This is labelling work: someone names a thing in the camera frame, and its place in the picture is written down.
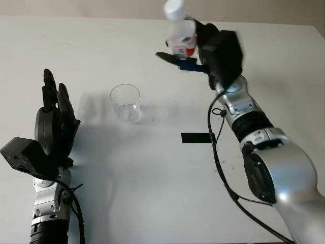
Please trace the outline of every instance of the white bottle cap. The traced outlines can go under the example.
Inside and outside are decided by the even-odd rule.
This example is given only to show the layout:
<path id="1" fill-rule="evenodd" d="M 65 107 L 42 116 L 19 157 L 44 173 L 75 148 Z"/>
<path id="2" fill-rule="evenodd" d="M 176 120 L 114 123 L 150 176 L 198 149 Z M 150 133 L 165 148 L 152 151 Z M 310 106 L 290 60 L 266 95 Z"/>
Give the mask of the white bottle cap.
<path id="1" fill-rule="evenodd" d="M 164 13 L 169 21 L 182 20 L 186 16 L 184 0 L 168 0 L 164 5 Z"/>

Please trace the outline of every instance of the table surface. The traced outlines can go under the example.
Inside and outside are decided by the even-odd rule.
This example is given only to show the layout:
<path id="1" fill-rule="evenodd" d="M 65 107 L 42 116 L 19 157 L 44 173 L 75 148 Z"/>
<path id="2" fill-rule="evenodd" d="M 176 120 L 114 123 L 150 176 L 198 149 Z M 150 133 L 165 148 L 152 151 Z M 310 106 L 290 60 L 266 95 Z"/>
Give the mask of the table surface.
<path id="1" fill-rule="evenodd" d="M 313 160 L 325 193 L 325 45 L 311 26 L 218 23 L 239 32 L 251 95 L 272 123 Z M 243 243 L 277 241 L 232 203 L 215 172 L 211 145 L 182 144 L 181 133 L 206 133 L 214 92 L 207 77 L 155 57 L 169 52 L 161 20 L 0 17 L 0 145 L 34 138 L 43 69 L 70 93 L 82 121 L 71 157 L 88 244 Z M 110 90 L 141 92 L 142 119 L 116 121 Z M 212 118 L 213 129 L 221 124 Z M 230 185 L 253 197 L 238 142 L 224 127 L 218 146 Z M 0 157 L 0 242 L 29 243 L 32 177 Z M 245 206 L 289 236 L 279 214 Z M 72 216 L 69 244 L 78 243 Z"/>

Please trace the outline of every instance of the black tape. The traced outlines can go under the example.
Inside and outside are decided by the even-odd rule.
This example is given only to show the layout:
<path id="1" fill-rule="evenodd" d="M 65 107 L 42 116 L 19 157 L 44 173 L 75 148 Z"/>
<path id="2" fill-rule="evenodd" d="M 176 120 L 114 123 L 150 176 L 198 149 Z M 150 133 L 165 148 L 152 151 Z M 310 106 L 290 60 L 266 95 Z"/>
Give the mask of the black tape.
<path id="1" fill-rule="evenodd" d="M 215 143 L 215 135 L 212 134 L 213 143 Z M 182 133 L 183 143 L 211 143 L 209 133 Z"/>

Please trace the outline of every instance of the beige wall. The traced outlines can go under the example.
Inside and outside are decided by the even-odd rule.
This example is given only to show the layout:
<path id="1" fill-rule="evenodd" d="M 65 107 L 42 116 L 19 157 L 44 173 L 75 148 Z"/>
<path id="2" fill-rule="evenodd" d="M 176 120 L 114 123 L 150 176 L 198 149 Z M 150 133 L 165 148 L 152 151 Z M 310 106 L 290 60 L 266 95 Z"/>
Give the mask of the beige wall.
<path id="1" fill-rule="evenodd" d="M 0 0 L 0 15 L 163 19 L 166 0 Z M 200 20 L 313 25 L 325 35 L 325 0 L 186 0 Z"/>

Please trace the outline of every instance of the glass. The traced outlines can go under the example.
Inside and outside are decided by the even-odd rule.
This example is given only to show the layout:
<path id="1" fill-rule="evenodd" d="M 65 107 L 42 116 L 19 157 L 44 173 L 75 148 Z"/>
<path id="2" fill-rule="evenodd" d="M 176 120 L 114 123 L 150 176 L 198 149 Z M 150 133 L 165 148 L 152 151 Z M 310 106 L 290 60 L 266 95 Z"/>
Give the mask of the glass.
<path id="1" fill-rule="evenodd" d="M 140 92 L 134 85 L 122 84 L 114 87 L 111 101 L 121 121 L 133 124 L 140 119 Z"/>

